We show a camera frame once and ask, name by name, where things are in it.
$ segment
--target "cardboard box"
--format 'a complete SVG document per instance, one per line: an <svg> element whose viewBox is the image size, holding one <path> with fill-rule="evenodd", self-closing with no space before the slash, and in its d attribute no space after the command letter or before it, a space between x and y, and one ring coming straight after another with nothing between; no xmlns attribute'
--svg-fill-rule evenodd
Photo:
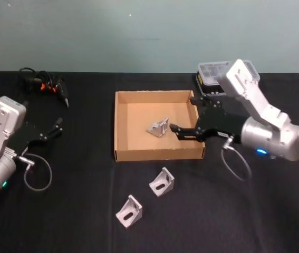
<svg viewBox="0 0 299 253"><path fill-rule="evenodd" d="M192 91L119 91L115 93L114 155L116 161L201 159L205 144L179 141L168 129L158 138L146 129L169 118L169 123L193 128L197 108Z"/></svg>

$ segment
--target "metal bracket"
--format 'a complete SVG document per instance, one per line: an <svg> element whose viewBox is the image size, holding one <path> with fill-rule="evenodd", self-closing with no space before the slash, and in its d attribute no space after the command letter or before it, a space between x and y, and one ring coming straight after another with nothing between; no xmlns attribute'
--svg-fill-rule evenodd
<svg viewBox="0 0 299 253"><path fill-rule="evenodd" d="M149 184L149 187L155 193L157 197L171 191L174 187L174 180L172 174L167 170L166 167L162 168L160 174L154 179L152 183Z"/></svg>
<svg viewBox="0 0 299 253"><path fill-rule="evenodd" d="M115 216L125 228L128 228L142 217L142 205L129 195L128 200Z"/></svg>
<svg viewBox="0 0 299 253"><path fill-rule="evenodd" d="M167 131L168 120L169 119L166 118L165 120L162 120L160 122L153 123L150 127L147 128L147 132L149 132L157 137L161 137Z"/></svg>

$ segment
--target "bracket hole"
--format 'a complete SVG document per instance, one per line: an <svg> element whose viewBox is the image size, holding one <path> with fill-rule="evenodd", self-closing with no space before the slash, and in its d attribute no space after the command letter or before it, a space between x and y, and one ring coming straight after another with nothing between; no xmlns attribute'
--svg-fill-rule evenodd
<svg viewBox="0 0 299 253"><path fill-rule="evenodd" d="M127 214L125 217L123 217L124 220L128 220L130 217L133 216L133 213L130 212L129 214Z"/></svg>
<svg viewBox="0 0 299 253"><path fill-rule="evenodd" d="M155 187L155 189L160 190L160 189L162 189L163 187L165 187L165 184L164 184L164 183L159 184L158 186Z"/></svg>

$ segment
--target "black table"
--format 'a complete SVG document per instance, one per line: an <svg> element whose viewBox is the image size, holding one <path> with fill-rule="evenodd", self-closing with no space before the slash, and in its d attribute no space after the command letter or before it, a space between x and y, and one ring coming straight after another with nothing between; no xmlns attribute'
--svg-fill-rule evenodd
<svg viewBox="0 0 299 253"><path fill-rule="evenodd" d="M196 91L191 74L61 75L68 110L54 97L20 94L28 121L46 130L62 116L64 132L44 153L54 174L47 192L24 185L23 167L0 192L0 252L299 252L299 162L238 147L253 171L241 183L220 160L223 140L211 138L203 160L115 163L115 91ZM17 96L15 80L0 72L0 96ZM299 74L261 74L260 87L299 124ZM235 101L224 107L245 114ZM175 187L157 198L148 183L163 166ZM143 217L126 230L115 214L129 194Z"/></svg>

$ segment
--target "gray wall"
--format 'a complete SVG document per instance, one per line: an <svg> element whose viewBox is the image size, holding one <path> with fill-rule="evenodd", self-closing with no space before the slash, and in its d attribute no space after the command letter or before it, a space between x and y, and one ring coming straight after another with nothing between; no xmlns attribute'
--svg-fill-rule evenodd
<svg viewBox="0 0 299 253"><path fill-rule="evenodd" d="M0 70L299 72L299 0L0 0Z"/></svg>

